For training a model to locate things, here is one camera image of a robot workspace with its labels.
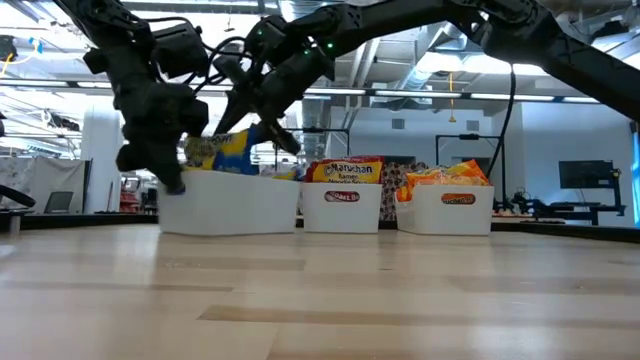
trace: black stand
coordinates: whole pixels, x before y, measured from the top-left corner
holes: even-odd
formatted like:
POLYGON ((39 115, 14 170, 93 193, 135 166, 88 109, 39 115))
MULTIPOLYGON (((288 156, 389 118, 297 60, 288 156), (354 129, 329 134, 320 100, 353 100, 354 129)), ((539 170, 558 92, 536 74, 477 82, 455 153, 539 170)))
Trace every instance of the black stand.
MULTIPOLYGON (((436 166, 440 165, 440 138, 460 139, 460 140, 480 140, 480 139, 495 139, 500 140, 500 136, 484 136, 478 134, 460 134, 460 135, 436 135, 436 166)), ((502 150, 500 151, 502 159, 502 209, 508 208, 507 199, 507 175, 506 175, 506 157, 505 157, 505 144, 502 144, 502 150)))
POLYGON ((607 184, 600 185, 600 189, 612 189, 614 205, 603 205, 599 203, 588 202, 560 202, 546 205, 540 200, 530 200, 524 202, 525 206, 533 209, 533 217, 537 220, 540 218, 560 218, 565 220, 583 220, 591 222, 592 226, 598 226, 600 221, 598 215, 601 212, 617 212, 618 216, 624 216, 626 206, 622 205, 620 196, 620 170, 615 169, 610 173, 607 184), (586 211, 576 211, 576 208, 586 208, 586 211))

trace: white wall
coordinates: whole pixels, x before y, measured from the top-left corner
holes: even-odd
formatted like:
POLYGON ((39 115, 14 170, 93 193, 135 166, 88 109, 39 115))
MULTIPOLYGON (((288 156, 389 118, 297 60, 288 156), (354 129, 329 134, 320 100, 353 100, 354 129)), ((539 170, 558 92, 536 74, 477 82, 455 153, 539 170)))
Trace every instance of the white wall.
MULTIPOLYGON (((391 112, 386 109, 363 108, 358 112, 351 128, 352 155, 415 156, 430 166, 436 163, 435 136, 466 134, 466 121, 479 120, 480 134, 491 135, 491 118, 485 117, 481 110, 456 110, 456 122, 449 122, 450 111, 434 114, 430 110, 402 110, 391 112), (391 128, 391 119, 405 119, 405 129, 391 128)), ((333 108, 332 127, 342 125, 343 108, 333 108)), ((327 155, 340 157, 346 155, 346 147, 333 135, 327 155)), ((461 141, 458 139, 440 140, 440 163, 452 164, 455 157, 490 157, 493 146, 486 141, 461 141)))
MULTIPOLYGON (((507 110, 503 110, 492 118, 492 130, 493 134, 499 136, 504 125, 507 110)), ((511 196, 518 190, 519 187, 525 187, 526 185, 526 166, 525 163, 525 148, 524 148, 524 133, 523 133, 523 112, 522 104, 516 103, 513 105, 511 117, 507 127, 507 133, 505 135, 505 162, 506 167, 506 183, 507 183, 507 197, 511 196)), ((496 198, 502 200, 502 157, 498 156, 496 165, 491 173, 491 182, 496 188, 496 198)))
MULTIPOLYGON (((624 217, 602 214, 600 224, 634 226, 629 121, 600 105, 526 103, 522 109, 527 191, 544 202, 581 201, 579 191, 560 189, 558 161, 612 160, 614 167, 622 171, 620 190, 627 212, 624 217)), ((612 190, 583 192, 587 201, 613 204, 612 190)))
MULTIPOLYGON (((354 155, 415 156, 418 161, 435 165, 435 135, 467 133, 466 120, 480 120, 480 134, 499 135, 505 111, 485 117, 481 110, 457 110, 456 123, 450 112, 434 114, 430 110, 403 110, 392 113, 384 109, 361 109, 352 127, 351 150, 354 155), (404 130, 391 129, 391 119, 405 119, 404 130)), ((332 127, 344 118, 343 108, 332 109, 332 127)), ((334 138, 327 156, 346 155, 346 147, 334 138)), ((561 190, 558 161, 612 160, 623 172, 622 202, 625 217, 604 214, 602 225, 633 226, 634 203, 631 190, 632 141, 628 120, 599 105, 518 103, 509 122, 506 137, 507 194, 524 187, 544 202, 580 201, 579 192, 561 190)), ((441 163, 451 164, 455 157, 491 157, 494 148, 486 141, 442 140, 441 163)), ((501 198, 500 158, 491 176, 496 197, 501 198)), ((584 190, 587 201, 613 204, 609 190, 584 190)))

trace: black monitor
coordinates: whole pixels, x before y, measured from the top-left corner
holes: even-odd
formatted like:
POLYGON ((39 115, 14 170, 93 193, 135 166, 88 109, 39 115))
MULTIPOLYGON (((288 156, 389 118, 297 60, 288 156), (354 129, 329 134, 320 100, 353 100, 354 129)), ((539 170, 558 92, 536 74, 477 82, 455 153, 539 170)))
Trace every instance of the black monitor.
POLYGON ((611 161, 560 161, 559 167, 562 189, 611 189, 614 186, 611 161))

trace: maruchan ramen package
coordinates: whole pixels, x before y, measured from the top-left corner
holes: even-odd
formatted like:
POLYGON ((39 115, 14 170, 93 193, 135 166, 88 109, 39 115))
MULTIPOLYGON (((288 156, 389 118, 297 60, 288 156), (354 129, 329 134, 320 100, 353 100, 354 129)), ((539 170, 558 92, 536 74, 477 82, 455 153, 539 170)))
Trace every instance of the maruchan ramen package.
POLYGON ((381 156, 353 156, 324 159, 313 163, 307 182, 343 184, 379 184, 384 159, 381 156))
POLYGON ((406 175, 408 185, 396 190, 396 196, 400 202, 412 199, 413 189, 416 185, 490 185, 489 180, 475 160, 463 162, 449 168, 439 167, 429 169, 424 173, 408 173, 406 175))
POLYGON ((184 153, 186 170, 216 170, 236 174, 255 175, 251 166, 251 147, 257 143, 257 129, 211 137, 189 137, 184 153))

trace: blue snack bag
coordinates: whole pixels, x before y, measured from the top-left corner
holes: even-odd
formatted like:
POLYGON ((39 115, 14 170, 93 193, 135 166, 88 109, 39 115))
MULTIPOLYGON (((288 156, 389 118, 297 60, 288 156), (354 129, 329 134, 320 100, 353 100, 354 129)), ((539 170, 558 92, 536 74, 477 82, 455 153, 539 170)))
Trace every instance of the blue snack bag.
POLYGON ((251 147, 257 144, 257 127, 234 134, 187 138, 187 170, 215 170, 234 174, 256 175, 251 166, 251 147))

